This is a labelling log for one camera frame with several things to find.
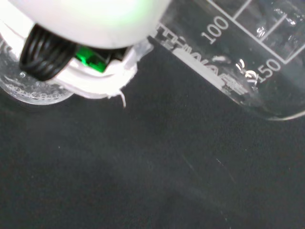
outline dark gray surface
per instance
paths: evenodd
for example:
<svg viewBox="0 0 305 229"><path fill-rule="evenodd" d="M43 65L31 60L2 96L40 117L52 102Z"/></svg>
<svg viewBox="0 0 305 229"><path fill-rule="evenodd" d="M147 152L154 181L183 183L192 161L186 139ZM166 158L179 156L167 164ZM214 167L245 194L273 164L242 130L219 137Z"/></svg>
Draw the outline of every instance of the dark gray surface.
<svg viewBox="0 0 305 229"><path fill-rule="evenodd" d="M0 98L2 229L302 229L305 119L251 116L164 49L120 98Z"/></svg>

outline coiled black wire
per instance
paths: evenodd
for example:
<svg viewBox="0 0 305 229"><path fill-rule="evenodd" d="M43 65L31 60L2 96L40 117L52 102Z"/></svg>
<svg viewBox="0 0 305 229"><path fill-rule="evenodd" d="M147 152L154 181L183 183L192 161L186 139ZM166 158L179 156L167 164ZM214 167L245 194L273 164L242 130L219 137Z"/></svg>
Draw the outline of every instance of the coiled black wire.
<svg viewBox="0 0 305 229"><path fill-rule="evenodd" d="M63 70L78 49L78 44L36 24L23 47L19 67L40 81L50 80Z"/></svg>

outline white plastic housing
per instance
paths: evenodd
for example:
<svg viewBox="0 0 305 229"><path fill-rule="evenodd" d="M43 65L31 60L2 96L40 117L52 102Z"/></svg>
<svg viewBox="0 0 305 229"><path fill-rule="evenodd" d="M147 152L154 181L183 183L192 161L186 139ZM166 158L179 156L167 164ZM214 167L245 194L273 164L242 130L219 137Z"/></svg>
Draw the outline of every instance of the white plastic housing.
<svg viewBox="0 0 305 229"><path fill-rule="evenodd" d="M0 0L0 6L7 0ZM171 0L9 0L51 32L97 48L131 46L155 29ZM15 23L24 23L14 19Z"/></svg>
<svg viewBox="0 0 305 229"><path fill-rule="evenodd" d="M19 61L34 23L8 1L1 1L6 4L0 8L0 35L3 42L12 48L10 52L14 55L13 59ZM137 62L151 49L152 45L146 39L142 40L128 49L122 61L112 60L103 73L72 58L59 74L47 82L58 84L86 98L100 99L117 95L123 98L121 89L135 76Z"/></svg>

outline scratch on surface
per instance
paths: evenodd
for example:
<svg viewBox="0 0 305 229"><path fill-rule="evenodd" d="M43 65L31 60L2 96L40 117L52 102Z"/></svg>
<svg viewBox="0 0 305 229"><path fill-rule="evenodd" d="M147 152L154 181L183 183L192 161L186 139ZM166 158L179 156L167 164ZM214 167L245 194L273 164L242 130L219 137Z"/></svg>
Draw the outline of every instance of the scratch on surface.
<svg viewBox="0 0 305 229"><path fill-rule="evenodd" d="M148 164L148 170L153 171L152 163L150 161L147 161L147 164Z"/></svg>
<svg viewBox="0 0 305 229"><path fill-rule="evenodd" d="M186 159L186 157L184 156L184 154L181 154L181 157L183 158L183 160L186 162L186 164L189 166L189 168L195 173L195 175L198 177L198 179L200 179L201 181L202 178L201 176L196 172L196 170L194 169L194 166L188 161L188 159Z"/></svg>
<svg viewBox="0 0 305 229"><path fill-rule="evenodd" d="M224 215L223 211L220 211L220 214L224 217L225 223L229 226L229 229L231 229L231 226L228 223L228 218Z"/></svg>
<svg viewBox="0 0 305 229"><path fill-rule="evenodd" d="M218 161L218 163L229 173L229 176L230 176L230 178L231 178L231 180L235 183L235 184L237 184L237 182L235 181L235 179L234 179L234 177L232 176L232 174L230 173L230 171L227 169L227 167L226 166L224 166L224 164L223 163L221 163L221 161L220 160L218 160L217 158L216 158L216 160Z"/></svg>

